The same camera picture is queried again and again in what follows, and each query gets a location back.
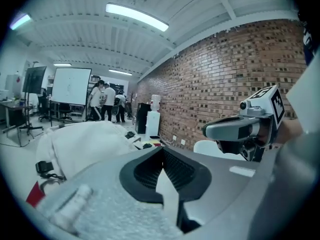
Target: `red fabric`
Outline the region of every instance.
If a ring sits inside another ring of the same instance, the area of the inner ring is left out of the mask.
[[[26,202],[33,207],[36,207],[44,196],[45,194],[40,190],[38,182],[36,182],[26,198]]]

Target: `black pants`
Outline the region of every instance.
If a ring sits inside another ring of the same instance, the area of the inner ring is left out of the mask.
[[[125,108],[123,106],[119,105],[119,113],[115,117],[117,123],[120,122],[120,117],[121,121],[125,122]]]
[[[103,105],[103,106],[102,106],[102,109],[101,109],[101,117],[102,117],[102,119],[101,119],[101,120],[105,120],[105,114],[106,114],[106,112],[107,112],[107,114],[108,114],[108,121],[111,121],[111,116],[112,116],[111,111],[112,111],[112,107],[113,107],[113,106],[110,106],[110,105]]]
[[[99,109],[96,106],[91,107],[91,115],[93,116],[93,121],[101,120],[101,114],[99,112]]]

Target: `ceiling light fixture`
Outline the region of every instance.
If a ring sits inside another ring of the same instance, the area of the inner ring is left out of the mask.
[[[70,63],[61,63],[61,64],[53,64],[53,65],[56,67],[69,67],[69,66],[71,66]]]
[[[28,14],[24,14],[22,17],[20,17],[10,25],[10,29],[15,30],[16,28],[20,27],[23,23],[26,23],[30,20],[30,16]]]
[[[169,28],[169,25],[167,23],[164,23],[163,21],[145,13],[142,11],[138,11],[136,9],[126,7],[123,5],[117,5],[115,3],[109,2],[106,4],[105,11],[107,13],[111,14],[119,14],[123,16],[127,16],[130,18],[133,18],[135,20],[144,22],[146,24],[149,24],[161,31],[166,31]]]
[[[124,75],[127,75],[127,76],[132,76],[131,73],[121,72],[121,71],[118,71],[118,70],[109,69],[109,71],[110,72],[114,72],[114,73],[124,74]]]

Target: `whiteboard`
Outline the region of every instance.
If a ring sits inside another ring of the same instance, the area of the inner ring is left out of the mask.
[[[89,68],[59,67],[55,71],[52,98],[53,102],[86,105]]]

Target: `ceiling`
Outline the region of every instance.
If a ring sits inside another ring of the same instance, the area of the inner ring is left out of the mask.
[[[109,2],[151,14],[169,28],[162,32],[107,13]],[[21,11],[32,21],[15,34],[52,63],[71,63],[122,78],[108,70],[118,69],[138,81],[199,38],[242,23],[290,19],[297,14],[294,9],[291,0],[30,0]]]

